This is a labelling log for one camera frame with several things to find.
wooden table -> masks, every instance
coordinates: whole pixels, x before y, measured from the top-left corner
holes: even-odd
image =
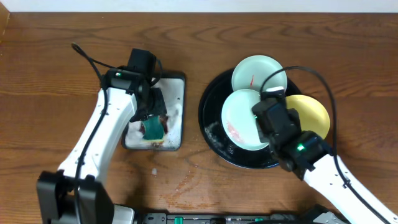
[[[182,147],[118,146],[106,184],[114,203],[184,213],[333,208],[293,174],[235,167],[203,140],[197,111],[207,84],[245,57],[267,54],[325,76],[337,100],[340,156],[398,213],[397,21],[397,14],[12,13],[0,48],[0,223],[40,222],[36,180],[57,170],[91,116],[98,81],[73,41],[115,66],[133,47],[147,49],[187,74]],[[311,75],[289,77],[329,108]]]

black round tray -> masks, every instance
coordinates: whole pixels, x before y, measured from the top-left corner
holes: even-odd
[[[221,109],[224,101],[233,92],[231,79],[234,68],[218,75],[207,86],[199,104],[199,125],[205,141],[210,148],[226,161],[240,167],[265,169],[278,165],[271,158],[269,148],[248,151],[235,145],[226,135],[221,122]],[[301,94],[297,86],[287,79],[286,95]]]

white background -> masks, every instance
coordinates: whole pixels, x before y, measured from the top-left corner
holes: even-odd
[[[0,0],[10,12],[398,12],[398,0]]]

sponge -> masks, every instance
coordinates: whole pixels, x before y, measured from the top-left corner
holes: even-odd
[[[153,116],[142,121],[145,128],[145,134],[142,137],[145,141],[161,142],[165,136],[164,127],[160,122],[160,116]]]

green light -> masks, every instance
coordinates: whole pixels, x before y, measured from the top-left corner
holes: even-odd
[[[305,149],[305,147],[304,147],[302,144],[299,144],[299,145],[297,146],[297,149],[298,149],[299,151],[301,151],[301,150]]]

